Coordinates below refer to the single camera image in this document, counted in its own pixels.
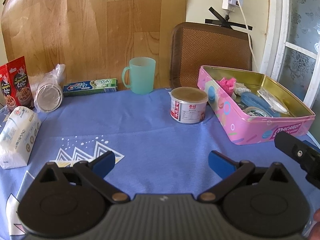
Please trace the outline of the person's right hand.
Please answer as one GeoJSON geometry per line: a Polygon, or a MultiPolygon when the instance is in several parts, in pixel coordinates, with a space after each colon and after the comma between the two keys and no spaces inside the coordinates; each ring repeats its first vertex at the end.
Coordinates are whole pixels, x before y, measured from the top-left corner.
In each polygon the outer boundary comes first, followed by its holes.
{"type": "Polygon", "coordinates": [[[320,240],[320,209],[313,214],[313,219],[307,223],[303,236],[309,240],[320,240]]]}

